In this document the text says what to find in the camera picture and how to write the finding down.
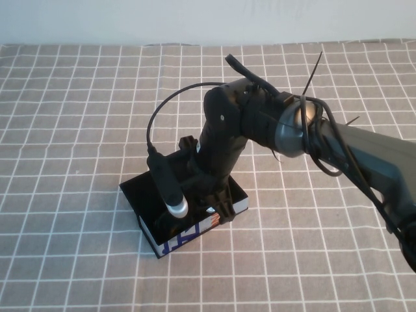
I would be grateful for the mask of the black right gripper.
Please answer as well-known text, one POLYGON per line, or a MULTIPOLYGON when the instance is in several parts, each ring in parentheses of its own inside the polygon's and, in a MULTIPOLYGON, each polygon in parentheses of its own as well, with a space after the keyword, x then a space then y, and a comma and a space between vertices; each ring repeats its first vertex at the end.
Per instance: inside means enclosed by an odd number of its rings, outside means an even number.
POLYGON ((246 147, 246 137, 239 125, 205 125, 196 152, 197 167, 206 177, 198 183, 204 194, 212 194, 211 206, 205 196, 195 195, 197 212, 218 213, 220 224, 233 221, 235 211, 228 178, 239 156, 246 147))

